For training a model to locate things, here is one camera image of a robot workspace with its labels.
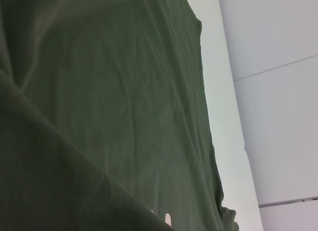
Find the dark green FREE t-shirt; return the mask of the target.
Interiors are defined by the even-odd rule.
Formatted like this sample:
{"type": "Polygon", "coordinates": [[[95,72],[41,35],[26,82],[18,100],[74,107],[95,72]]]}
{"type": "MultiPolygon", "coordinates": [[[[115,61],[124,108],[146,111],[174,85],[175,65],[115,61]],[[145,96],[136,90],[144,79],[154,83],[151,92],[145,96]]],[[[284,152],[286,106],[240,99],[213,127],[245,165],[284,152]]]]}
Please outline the dark green FREE t-shirt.
{"type": "Polygon", "coordinates": [[[0,231],[239,231],[187,0],[0,0],[0,231]]]}

